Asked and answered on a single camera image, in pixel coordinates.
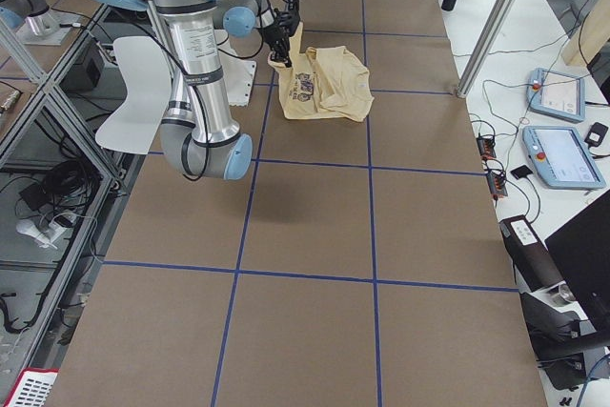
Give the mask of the white plastic chair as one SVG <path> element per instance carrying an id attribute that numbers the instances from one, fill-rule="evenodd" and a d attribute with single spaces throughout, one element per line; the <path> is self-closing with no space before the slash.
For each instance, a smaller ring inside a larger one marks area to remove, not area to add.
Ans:
<path id="1" fill-rule="evenodd" d="M 170 100 L 169 66 L 163 51 L 148 36 L 118 38 L 113 49 L 127 95 L 99 127 L 95 140 L 108 150 L 146 154 Z"/>

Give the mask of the blue teach pendant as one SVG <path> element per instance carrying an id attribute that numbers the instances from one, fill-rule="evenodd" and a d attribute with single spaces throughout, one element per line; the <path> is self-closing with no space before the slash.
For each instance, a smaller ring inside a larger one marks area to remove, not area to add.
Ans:
<path id="1" fill-rule="evenodd" d="M 585 118 L 583 78 L 535 68 L 527 83 L 526 102 L 533 112 L 580 123 Z"/>
<path id="2" fill-rule="evenodd" d="M 534 170 L 548 188 L 588 191 L 606 186 L 575 128 L 526 126 L 522 141 Z"/>

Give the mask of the lower blue teach pendant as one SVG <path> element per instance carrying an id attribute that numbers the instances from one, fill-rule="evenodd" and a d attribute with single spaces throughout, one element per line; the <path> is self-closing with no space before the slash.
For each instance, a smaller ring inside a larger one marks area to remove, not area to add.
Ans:
<path id="1" fill-rule="evenodd" d="M 548 188 L 588 191 L 606 186 L 575 128 L 526 126 L 522 141 L 534 170 Z"/>

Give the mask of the aluminium frame post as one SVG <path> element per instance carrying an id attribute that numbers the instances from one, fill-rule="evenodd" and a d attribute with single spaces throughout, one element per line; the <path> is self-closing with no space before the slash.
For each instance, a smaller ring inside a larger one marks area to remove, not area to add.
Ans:
<path id="1" fill-rule="evenodd" d="M 483 68 L 490 50 L 496 41 L 501 26 L 516 0 L 496 0 L 466 67 L 456 87 L 456 96 L 465 98 L 472 89 Z"/>

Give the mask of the red white basket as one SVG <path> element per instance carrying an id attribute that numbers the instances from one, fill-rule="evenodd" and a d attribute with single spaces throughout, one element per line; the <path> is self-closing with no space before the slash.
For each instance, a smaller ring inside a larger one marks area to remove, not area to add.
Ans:
<path id="1" fill-rule="evenodd" d="M 1 378 L 12 377 L 12 385 L 4 395 L 4 406 L 43 407 L 56 381 L 58 370 L 26 368 L 17 376 L 10 369 L 1 371 Z"/>

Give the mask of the cream long-sleeve printed shirt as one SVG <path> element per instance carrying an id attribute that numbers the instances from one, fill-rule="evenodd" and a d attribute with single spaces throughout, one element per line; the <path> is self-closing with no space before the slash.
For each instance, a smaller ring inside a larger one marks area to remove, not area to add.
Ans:
<path id="1" fill-rule="evenodd" d="M 269 60 L 289 120 L 347 118 L 362 122 L 374 101 L 369 70 L 344 46 L 300 50 L 303 25 L 289 40 L 291 66 Z"/>

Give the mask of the upper blue teach pendant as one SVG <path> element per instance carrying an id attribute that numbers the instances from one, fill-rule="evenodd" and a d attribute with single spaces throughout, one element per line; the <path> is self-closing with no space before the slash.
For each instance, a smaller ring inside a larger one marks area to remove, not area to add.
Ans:
<path id="1" fill-rule="evenodd" d="M 580 123 L 585 118 L 583 78 L 535 68 L 527 83 L 526 102 L 533 112 Z"/>

